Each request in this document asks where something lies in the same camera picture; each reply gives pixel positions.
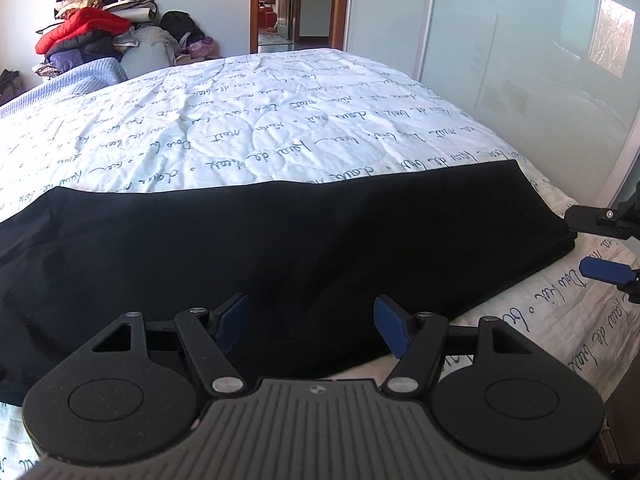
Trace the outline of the grey bundled garment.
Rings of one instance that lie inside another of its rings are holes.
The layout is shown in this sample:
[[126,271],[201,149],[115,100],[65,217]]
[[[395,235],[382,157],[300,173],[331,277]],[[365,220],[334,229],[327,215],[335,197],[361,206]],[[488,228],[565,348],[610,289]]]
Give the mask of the grey bundled garment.
[[134,30],[137,47],[128,49],[120,65],[129,79],[174,66],[176,52],[180,49],[171,34],[157,26],[145,26]]

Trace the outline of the pile of assorted clothes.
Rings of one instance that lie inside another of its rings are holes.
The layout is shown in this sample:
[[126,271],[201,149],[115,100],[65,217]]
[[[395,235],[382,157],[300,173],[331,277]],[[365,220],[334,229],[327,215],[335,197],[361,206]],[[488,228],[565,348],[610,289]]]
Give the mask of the pile of assorted clothes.
[[209,61],[219,47],[190,14],[157,14],[155,0],[56,0],[54,23],[40,29],[32,71],[49,80],[91,62],[115,60],[129,79]]

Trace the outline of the blue striped bed sheet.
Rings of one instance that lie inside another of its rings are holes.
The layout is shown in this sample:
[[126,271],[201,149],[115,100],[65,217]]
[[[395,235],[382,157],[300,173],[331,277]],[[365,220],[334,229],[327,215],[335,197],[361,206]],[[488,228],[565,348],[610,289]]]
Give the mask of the blue striped bed sheet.
[[128,79],[116,58],[101,58],[57,76],[3,104],[1,114],[7,115],[39,102],[60,102],[84,96]]

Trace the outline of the white quilt with blue script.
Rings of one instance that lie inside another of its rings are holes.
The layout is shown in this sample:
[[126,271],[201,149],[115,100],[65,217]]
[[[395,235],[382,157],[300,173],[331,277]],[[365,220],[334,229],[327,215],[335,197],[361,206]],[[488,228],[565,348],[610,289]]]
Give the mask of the white quilt with blue script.
[[[405,74],[328,49],[237,56],[1,114],[1,225],[52,188],[149,194],[325,184],[503,160],[516,162],[564,221],[574,200],[500,136]],[[130,463],[40,457],[23,422],[31,388],[21,404],[1,399],[2,477],[630,477],[634,470],[618,462],[604,433],[608,399],[639,354],[639,306],[614,285],[584,278],[579,263],[593,257],[639,270],[639,261],[624,240],[567,229],[571,252],[447,320],[474,326],[484,316],[500,318],[596,389],[604,421],[574,462],[500,465],[460,450],[420,403],[383,393],[398,359],[378,334],[384,356],[330,376],[241,375],[246,393],[212,402],[185,437]]]

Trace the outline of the frosted glass wardrobe door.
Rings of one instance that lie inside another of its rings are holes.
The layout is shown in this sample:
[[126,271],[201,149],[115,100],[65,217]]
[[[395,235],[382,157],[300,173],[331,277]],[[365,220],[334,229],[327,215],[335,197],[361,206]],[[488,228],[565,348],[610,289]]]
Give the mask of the frosted glass wardrobe door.
[[639,179],[639,0],[350,0],[346,48],[421,81],[570,197]]

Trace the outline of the black pants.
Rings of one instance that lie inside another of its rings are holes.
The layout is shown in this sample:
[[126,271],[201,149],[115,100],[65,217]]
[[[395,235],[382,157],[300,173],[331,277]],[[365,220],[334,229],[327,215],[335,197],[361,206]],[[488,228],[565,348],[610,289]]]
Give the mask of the black pants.
[[52,188],[1,226],[1,399],[128,311],[250,300],[242,376],[320,378],[384,356],[373,304],[457,318],[563,258],[574,234],[513,160],[325,184]]

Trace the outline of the dark bag on floor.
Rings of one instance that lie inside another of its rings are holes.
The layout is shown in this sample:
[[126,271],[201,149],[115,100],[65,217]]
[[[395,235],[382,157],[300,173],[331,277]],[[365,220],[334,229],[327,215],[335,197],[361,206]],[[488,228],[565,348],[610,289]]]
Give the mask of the dark bag on floor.
[[2,70],[0,75],[0,105],[12,101],[24,92],[18,70]]

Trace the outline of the red jacket on pile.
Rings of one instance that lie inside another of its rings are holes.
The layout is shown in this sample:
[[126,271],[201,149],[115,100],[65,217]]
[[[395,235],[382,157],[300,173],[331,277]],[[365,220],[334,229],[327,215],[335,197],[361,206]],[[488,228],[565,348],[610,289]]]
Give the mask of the red jacket on pile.
[[83,8],[50,32],[42,35],[35,45],[35,52],[46,54],[59,42],[88,34],[88,32],[99,30],[100,32],[108,32],[112,36],[118,36],[130,27],[130,21],[114,13],[96,8]]

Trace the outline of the brown wooden door frame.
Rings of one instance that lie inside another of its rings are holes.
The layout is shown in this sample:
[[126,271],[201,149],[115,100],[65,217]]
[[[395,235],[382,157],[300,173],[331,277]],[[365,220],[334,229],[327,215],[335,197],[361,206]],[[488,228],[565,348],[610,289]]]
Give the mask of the brown wooden door frame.
[[[258,1],[248,0],[248,52],[255,54],[258,52]],[[337,50],[344,50],[347,42],[348,32],[348,6],[349,0],[331,0],[329,15],[329,33],[326,37],[328,47]],[[294,46],[302,44],[307,47],[311,40],[318,39],[318,36],[300,36],[300,20],[302,19],[303,0],[291,0],[290,16],[288,17],[288,36],[293,40]]]

